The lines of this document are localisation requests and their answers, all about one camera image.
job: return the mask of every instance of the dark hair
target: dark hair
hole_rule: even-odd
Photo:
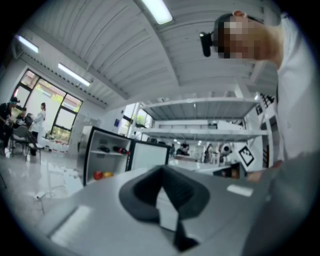
[[[219,36],[221,38],[224,38],[224,33],[225,33],[225,23],[230,22],[230,18],[233,16],[232,13],[227,13],[221,15],[219,18],[217,18],[214,22],[214,28],[213,32],[211,34],[211,40],[212,40],[212,45],[215,51],[218,53],[220,58],[224,59],[230,59],[230,52],[226,51],[225,46],[223,45],[223,41],[220,41],[219,44]],[[254,17],[247,16],[249,20],[261,23],[261,21],[255,19]]]

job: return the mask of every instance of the hand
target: hand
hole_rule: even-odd
[[[273,170],[279,168],[282,165],[282,163],[283,163],[283,161],[279,160],[269,169],[249,172],[246,179],[249,182],[259,182],[260,179],[261,179],[262,174],[264,174],[265,171],[267,171],[267,172],[268,171],[273,171]]]
[[[248,182],[259,182],[263,173],[264,170],[249,172],[246,179]]]

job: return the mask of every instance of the white ceiling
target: white ceiling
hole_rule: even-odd
[[[263,21],[263,1],[164,2],[173,21],[158,25],[140,0],[49,0],[21,29],[39,47],[38,54],[24,48],[25,59],[32,58],[110,109],[161,98],[234,96],[234,77],[242,78],[251,92],[275,92],[273,65],[267,63],[252,80],[254,62],[218,59],[214,52],[206,58],[199,40],[199,33],[210,32],[218,16],[236,9]],[[91,85],[78,86],[58,63]]]

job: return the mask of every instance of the man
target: man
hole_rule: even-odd
[[[15,123],[13,125],[13,128],[18,128],[19,126],[26,126],[26,112],[27,108],[24,107],[20,114],[16,117]]]
[[[265,60],[277,66],[280,143],[278,161],[272,168],[320,148],[317,65],[291,17],[283,18],[278,26],[266,26],[242,11],[234,11],[215,21],[210,40],[203,32],[200,38],[207,57],[210,45],[220,58]],[[248,179],[259,181],[262,173],[251,173]]]
[[[20,102],[16,97],[13,97],[10,102],[0,105],[0,139],[3,141],[3,147],[0,148],[0,153],[6,155],[5,148],[8,147],[9,138],[13,132],[11,117],[11,109],[17,106]]]

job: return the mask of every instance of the apple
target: apple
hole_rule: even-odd
[[[102,171],[95,171],[93,173],[93,178],[98,181],[101,180],[104,177],[104,173]]]

